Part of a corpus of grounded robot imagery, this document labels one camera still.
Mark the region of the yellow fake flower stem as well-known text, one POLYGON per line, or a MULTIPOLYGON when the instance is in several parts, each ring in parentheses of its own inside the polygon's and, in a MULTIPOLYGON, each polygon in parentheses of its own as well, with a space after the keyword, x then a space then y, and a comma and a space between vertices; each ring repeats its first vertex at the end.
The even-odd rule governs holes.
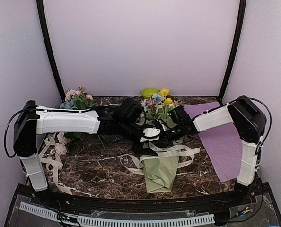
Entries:
POLYGON ((173 103, 169 93, 170 90, 168 88, 162 88, 159 92, 159 94, 162 96, 162 111, 164 119, 167 118, 168 112, 170 111, 170 105, 173 103))

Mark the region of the peach and green wrapping paper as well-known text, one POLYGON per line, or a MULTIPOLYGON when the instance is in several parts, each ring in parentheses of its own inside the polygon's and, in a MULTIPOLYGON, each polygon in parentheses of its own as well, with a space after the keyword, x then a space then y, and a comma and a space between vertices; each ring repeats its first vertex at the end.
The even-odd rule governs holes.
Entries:
MULTIPOLYGON (((177 145, 183 141, 181 137, 178 141, 171 142, 169 146, 161 149, 166 149, 177 145)), ((166 157, 160 159, 144 160, 144 178, 146 183, 147 193, 165 193, 171 192, 173 181, 176 177, 177 165, 179 156, 166 157)))

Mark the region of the cream printed ribbon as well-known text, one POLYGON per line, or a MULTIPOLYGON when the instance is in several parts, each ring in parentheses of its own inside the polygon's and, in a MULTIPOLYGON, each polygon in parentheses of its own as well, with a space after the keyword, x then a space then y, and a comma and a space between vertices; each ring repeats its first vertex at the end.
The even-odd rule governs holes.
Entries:
POLYGON ((148 144, 148 148, 150 151, 155 151, 157 153, 157 156, 142 155, 141 158, 138 159, 134 155, 127 154, 127 155, 120 156, 120 163, 131 173, 137 175, 144 175, 144 170, 143 170, 144 164, 142 163, 142 161, 144 160, 160 159, 160 158, 173 157, 173 156, 179 156, 179 157, 189 156, 191 160, 178 163, 177 168, 183 168, 190 165, 193 162, 195 158, 195 154, 198 154, 201 149, 201 147, 191 149, 190 147, 182 144, 177 144, 166 149, 161 149, 155 146, 151 142, 148 144), (124 165, 122 162, 124 156, 129 156, 132 159, 136 168, 129 168, 126 165, 124 165))

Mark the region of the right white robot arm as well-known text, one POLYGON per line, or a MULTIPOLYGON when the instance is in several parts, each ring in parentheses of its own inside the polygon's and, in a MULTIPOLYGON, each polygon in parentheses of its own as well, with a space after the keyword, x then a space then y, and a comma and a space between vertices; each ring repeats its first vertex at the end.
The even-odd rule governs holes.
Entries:
POLYGON ((193 118, 184 107, 178 106, 169 112, 176 126, 163 131, 159 141, 171 142, 185 135, 196 135, 231 123, 242 142, 241 167, 237 183, 249 186, 255 178, 255 171, 261 159, 261 148, 270 132, 265 127, 272 123, 272 118, 266 117, 255 102, 257 99, 240 96, 193 118))

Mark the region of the blue fake flower stem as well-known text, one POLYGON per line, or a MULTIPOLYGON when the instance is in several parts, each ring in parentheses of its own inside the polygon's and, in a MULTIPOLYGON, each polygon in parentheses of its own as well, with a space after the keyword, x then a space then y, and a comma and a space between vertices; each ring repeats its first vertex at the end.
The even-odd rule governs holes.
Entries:
POLYGON ((150 99, 143 99, 141 101, 148 120, 161 118, 163 113, 162 103, 163 96, 157 93, 154 93, 150 99))

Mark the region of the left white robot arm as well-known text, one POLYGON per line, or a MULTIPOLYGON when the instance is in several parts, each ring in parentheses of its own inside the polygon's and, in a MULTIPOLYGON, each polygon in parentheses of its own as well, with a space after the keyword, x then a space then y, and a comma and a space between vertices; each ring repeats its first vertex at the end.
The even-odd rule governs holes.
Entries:
POLYGON ((28 101, 12 118, 14 123, 13 150, 19 157, 37 198, 45 206, 52 206, 56 196, 50 192, 36 146, 38 134, 82 132, 97 135, 120 135, 135 144, 158 140, 161 130, 137 125, 143 107, 127 98, 116 107, 95 106, 86 110, 56 109, 28 101))

